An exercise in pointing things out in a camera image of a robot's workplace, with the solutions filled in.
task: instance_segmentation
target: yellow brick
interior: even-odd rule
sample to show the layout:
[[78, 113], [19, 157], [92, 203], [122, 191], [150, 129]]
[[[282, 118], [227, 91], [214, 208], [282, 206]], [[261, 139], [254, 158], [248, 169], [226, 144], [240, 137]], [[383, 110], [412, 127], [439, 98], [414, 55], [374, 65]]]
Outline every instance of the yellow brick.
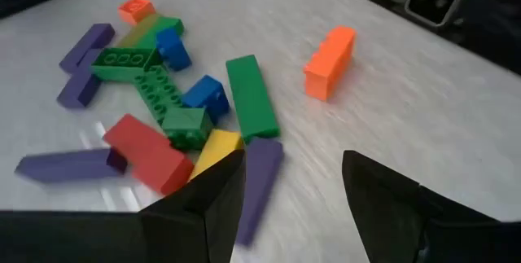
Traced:
[[225, 158], [233, 150], [242, 146], [243, 140], [240, 133], [213, 129], [208, 137], [208, 141], [204, 144], [197, 163], [195, 163], [190, 180], [217, 163], [217, 161]]

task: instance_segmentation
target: red block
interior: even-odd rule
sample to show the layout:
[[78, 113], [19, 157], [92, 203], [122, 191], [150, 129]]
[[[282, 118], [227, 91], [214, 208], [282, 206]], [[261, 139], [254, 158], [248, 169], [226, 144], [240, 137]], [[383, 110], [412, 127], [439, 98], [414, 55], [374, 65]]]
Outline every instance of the red block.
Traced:
[[180, 151], [163, 146], [152, 148], [134, 165], [134, 177], [163, 195], [185, 186], [194, 169], [192, 162]]
[[125, 114], [111, 127], [103, 136], [103, 140], [134, 165], [148, 157], [152, 149], [170, 146], [170, 141], [163, 134], [130, 114]]

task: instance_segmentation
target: purple block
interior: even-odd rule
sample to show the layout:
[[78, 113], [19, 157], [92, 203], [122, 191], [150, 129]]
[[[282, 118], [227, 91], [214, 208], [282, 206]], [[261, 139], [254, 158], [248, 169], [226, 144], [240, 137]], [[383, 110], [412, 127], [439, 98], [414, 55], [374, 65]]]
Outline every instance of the purple block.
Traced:
[[118, 177], [126, 159], [110, 148], [48, 153], [22, 158], [15, 172], [43, 183]]
[[85, 108], [96, 95], [101, 80], [90, 71], [90, 65], [98, 58], [101, 51], [101, 49], [87, 51], [77, 71], [73, 73], [56, 99], [63, 107]]
[[87, 51], [105, 47], [114, 37], [114, 28], [110, 24], [93, 24], [80, 41], [65, 55], [59, 66], [65, 72], [75, 72]]
[[283, 155], [282, 144], [274, 140], [254, 138], [247, 146], [246, 186], [236, 243], [252, 243]]

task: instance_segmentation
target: orange block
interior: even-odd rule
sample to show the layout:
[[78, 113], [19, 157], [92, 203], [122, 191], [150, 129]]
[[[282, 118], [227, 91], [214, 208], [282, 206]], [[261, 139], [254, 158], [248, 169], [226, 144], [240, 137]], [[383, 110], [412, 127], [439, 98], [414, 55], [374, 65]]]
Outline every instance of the orange block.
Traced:
[[180, 151], [157, 146], [134, 161], [132, 174], [152, 190], [170, 195], [185, 186], [194, 164]]
[[155, 14], [150, 0], [128, 0], [117, 9], [124, 22], [136, 25], [149, 15]]
[[307, 95], [327, 101], [351, 61], [356, 35], [354, 29], [344, 26], [337, 26], [327, 34], [304, 68]]

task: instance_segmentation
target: pile of blocks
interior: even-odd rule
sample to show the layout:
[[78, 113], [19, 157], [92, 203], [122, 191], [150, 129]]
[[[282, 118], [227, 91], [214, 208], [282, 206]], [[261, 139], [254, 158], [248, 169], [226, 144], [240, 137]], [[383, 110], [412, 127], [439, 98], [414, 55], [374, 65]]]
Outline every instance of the pile of blocks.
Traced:
[[[157, 14], [149, 0], [129, 0], [118, 12], [132, 29], [107, 47], [114, 29], [94, 24], [59, 64], [71, 77], [57, 101], [67, 109], [85, 109], [102, 83], [128, 83], [162, 132], [127, 114], [103, 136], [110, 148], [25, 156], [16, 172], [55, 183], [114, 177], [131, 169], [152, 190], [170, 195], [246, 145], [243, 215], [236, 241], [249, 245], [283, 156], [282, 144], [271, 139], [279, 135], [279, 127], [256, 57], [225, 63], [240, 133], [218, 129], [230, 110], [223, 85], [206, 75], [182, 93], [171, 77], [191, 66], [181, 40], [182, 21]], [[187, 151], [200, 151], [195, 163]]]

